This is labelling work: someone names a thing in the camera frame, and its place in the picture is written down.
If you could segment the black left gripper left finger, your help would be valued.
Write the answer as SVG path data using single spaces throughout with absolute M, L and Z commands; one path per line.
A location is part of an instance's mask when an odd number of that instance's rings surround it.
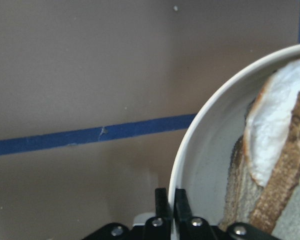
M 158 223 L 165 223 L 171 226 L 173 214 L 168 201 L 166 188 L 156 188 L 155 191 L 155 220 Z

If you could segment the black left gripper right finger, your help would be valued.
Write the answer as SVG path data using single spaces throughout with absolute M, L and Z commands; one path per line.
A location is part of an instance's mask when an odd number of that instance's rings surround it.
M 176 188 L 174 193 L 174 221 L 177 227 L 193 217 L 185 189 Z

